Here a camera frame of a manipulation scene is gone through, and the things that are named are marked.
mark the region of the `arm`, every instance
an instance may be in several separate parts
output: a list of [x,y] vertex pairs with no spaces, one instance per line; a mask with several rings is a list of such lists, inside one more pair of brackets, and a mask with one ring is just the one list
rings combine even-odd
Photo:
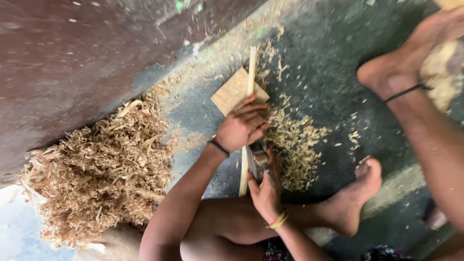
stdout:
[[[263,124],[267,104],[251,104],[255,99],[256,95],[245,99],[219,127],[214,141],[229,153],[262,137],[268,127]],[[180,242],[192,223],[211,177],[225,158],[215,146],[206,146],[155,211],[143,234],[140,260],[181,260]]]
[[[280,204],[280,177],[278,175],[277,163],[272,155],[271,148],[268,151],[269,165],[272,167],[271,173],[265,172],[263,182],[258,185],[253,176],[248,174],[248,186],[250,187],[251,198],[256,210],[271,224],[283,212]],[[283,225],[275,229],[283,242],[287,246],[291,255],[296,261],[329,261],[333,260],[316,243],[314,243],[302,230],[286,221]]]

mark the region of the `hand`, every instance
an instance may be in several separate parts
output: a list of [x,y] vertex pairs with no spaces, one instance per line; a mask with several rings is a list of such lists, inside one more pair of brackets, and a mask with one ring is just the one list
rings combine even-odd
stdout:
[[253,205],[258,213],[268,224],[274,222],[283,212],[280,204],[280,175],[277,159],[272,154],[271,146],[268,146],[269,171],[264,172],[263,182],[258,185],[251,173],[248,173],[248,187],[250,187]]
[[231,153],[261,138],[269,127],[265,124],[268,104],[251,104],[256,94],[243,100],[219,126],[213,141]]

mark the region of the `leg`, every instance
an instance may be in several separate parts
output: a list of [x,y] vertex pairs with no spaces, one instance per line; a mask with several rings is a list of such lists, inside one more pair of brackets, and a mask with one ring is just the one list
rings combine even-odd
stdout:
[[[464,33],[464,7],[421,22],[399,49],[358,71],[358,79],[383,100],[417,84],[417,74],[438,44]],[[437,205],[464,231],[464,134],[438,112],[420,90],[388,103],[414,148]]]
[[[330,199],[306,206],[286,205],[300,228],[326,227],[345,236],[356,234],[363,204],[380,189],[380,163],[367,158],[355,171],[356,181]],[[183,260],[261,260],[257,242],[277,236],[249,198],[202,201],[181,244]]]

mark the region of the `wooden block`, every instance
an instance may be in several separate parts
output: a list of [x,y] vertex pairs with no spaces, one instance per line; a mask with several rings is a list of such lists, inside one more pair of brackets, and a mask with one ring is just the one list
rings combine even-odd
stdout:
[[[241,67],[232,77],[211,96],[211,100],[219,110],[226,116],[239,102],[246,98],[248,87],[248,73]],[[264,103],[269,95],[256,82],[254,86],[256,103]]]

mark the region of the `pile of wood shavings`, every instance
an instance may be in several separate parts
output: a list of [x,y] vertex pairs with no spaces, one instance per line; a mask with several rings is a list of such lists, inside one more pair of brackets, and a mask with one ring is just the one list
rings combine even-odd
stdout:
[[315,128],[307,115],[299,120],[291,119],[290,114],[285,112],[293,111],[289,103],[291,96],[282,93],[279,97],[283,99],[283,108],[270,108],[270,127],[264,139],[280,150],[282,186],[289,191],[306,190],[317,180],[316,169],[322,155],[313,146],[330,130]]
[[46,151],[30,152],[22,179],[31,198],[46,199],[40,206],[43,239],[75,247],[97,240],[119,222],[150,220],[164,198],[177,146],[172,138],[160,141],[168,123],[157,99],[178,80],[156,84],[141,100]]

